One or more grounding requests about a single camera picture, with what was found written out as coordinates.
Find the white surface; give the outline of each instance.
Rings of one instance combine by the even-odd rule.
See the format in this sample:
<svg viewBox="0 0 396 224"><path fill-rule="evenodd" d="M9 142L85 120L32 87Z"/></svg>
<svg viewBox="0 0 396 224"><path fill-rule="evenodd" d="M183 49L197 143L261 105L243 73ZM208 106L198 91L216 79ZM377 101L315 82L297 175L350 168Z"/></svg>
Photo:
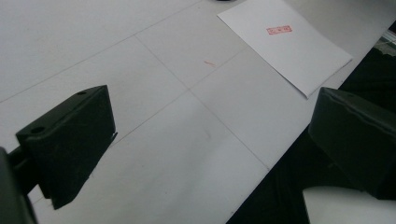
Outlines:
<svg viewBox="0 0 396 224"><path fill-rule="evenodd" d="M396 221L396 202L380 201L353 189L320 187L304 190L312 224L389 224Z"/></svg>
<svg viewBox="0 0 396 224"><path fill-rule="evenodd" d="M39 190L30 194L41 224L231 217L305 128L316 101L217 18L240 2L1 0L0 144L12 150L20 128L102 84L120 132L74 202L53 211ZM396 17L385 1L289 3L356 59L330 87Z"/></svg>
<svg viewBox="0 0 396 224"><path fill-rule="evenodd" d="M352 60L282 0L249 0L219 17L306 97Z"/></svg>

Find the white table surface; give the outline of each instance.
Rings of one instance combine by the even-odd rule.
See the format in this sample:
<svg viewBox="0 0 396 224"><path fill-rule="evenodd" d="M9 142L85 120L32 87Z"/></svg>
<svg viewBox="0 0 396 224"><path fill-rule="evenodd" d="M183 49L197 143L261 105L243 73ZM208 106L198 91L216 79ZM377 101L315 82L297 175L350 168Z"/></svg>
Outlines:
<svg viewBox="0 0 396 224"><path fill-rule="evenodd" d="M241 1L0 0L0 144L77 91L107 84L119 135L78 197L41 224L225 223L311 119L306 100L218 17ZM394 1L288 0L354 60Z"/></svg>

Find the white paper sheet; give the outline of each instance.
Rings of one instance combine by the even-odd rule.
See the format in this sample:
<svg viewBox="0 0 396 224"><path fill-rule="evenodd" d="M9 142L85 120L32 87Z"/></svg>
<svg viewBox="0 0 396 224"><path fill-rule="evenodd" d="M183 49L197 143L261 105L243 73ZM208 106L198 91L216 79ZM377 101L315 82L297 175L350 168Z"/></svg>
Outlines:
<svg viewBox="0 0 396 224"><path fill-rule="evenodd" d="M282 0L247 0L219 17L306 97L352 59Z"/></svg>

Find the screw hole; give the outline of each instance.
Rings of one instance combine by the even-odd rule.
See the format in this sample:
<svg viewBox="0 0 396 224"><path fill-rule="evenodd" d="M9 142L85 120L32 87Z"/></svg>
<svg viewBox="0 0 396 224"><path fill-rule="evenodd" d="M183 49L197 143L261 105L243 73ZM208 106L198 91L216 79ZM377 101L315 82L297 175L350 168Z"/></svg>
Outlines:
<svg viewBox="0 0 396 224"><path fill-rule="evenodd" d="M41 132L43 132L44 130L45 130L44 127L36 127L36 128L33 128L32 131L30 131L30 132L31 132L31 133L41 133Z"/></svg>

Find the red stamp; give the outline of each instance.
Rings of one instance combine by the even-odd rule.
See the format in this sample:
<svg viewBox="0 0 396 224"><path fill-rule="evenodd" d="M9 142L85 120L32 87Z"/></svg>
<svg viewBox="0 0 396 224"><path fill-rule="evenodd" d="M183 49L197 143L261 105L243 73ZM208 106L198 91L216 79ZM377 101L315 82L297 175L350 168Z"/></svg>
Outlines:
<svg viewBox="0 0 396 224"><path fill-rule="evenodd" d="M282 34L282 33L292 32L292 30L291 30L291 27L289 25L287 25L287 26L278 26L278 27L274 27L274 28L268 28L267 32L269 35L278 35L278 34Z"/></svg>

